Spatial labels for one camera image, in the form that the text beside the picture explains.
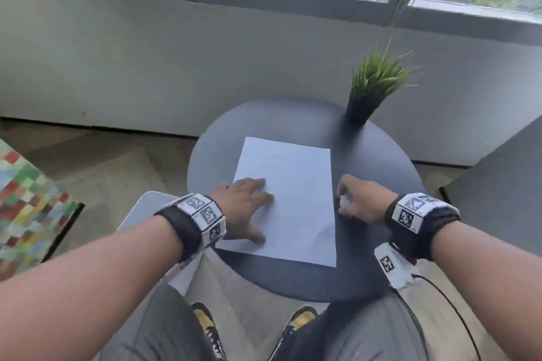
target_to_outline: gray pants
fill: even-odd
[[[395,294],[365,303],[333,304],[297,330],[281,346],[277,359],[428,361],[418,328],[406,304]],[[100,361],[214,359],[191,307],[167,284],[147,296],[100,356]]]

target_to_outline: multicolored checkered pattern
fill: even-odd
[[[39,263],[79,203],[0,140],[0,281]]]

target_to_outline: plant pot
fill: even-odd
[[[350,93],[344,115],[352,123],[362,126],[375,110],[376,107],[373,103],[364,99],[357,99]]]

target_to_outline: round table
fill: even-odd
[[[216,119],[193,149],[188,190],[210,193],[224,180],[231,183],[245,137],[330,149],[334,190],[350,173],[397,193],[424,191],[410,159],[381,129],[371,122],[352,125],[338,105],[293,97],[242,104]],[[246,280],[289,298],[331,303],[383,294],[388,280],[374,250],[388,240],[388,229],[352,222],[336,208],[336,268],[221,249],[216,253]]]

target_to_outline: yellow and black sneaker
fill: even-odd
[[[282,335],[279,342],[276,344],[275,349],[269,357],[269,361],[273,361],[279,351],[279,348],[284,344],[288,339],[292,337],[295,331],[299,330],[303,325],[310,323],[318,315],[318,311],[314,307],[306,305],[301,307],[299,310],[293,313],[290,317],[286,327],[282,330]]]
[[[226,361],[226,354],[224,348],[222,348],[222,342],[220,342],[220,336],[209,309],[203,303],[193,303],[191,307],[202,326],[203,333],[209,339],[211,347],[213,347],[216,359]]]

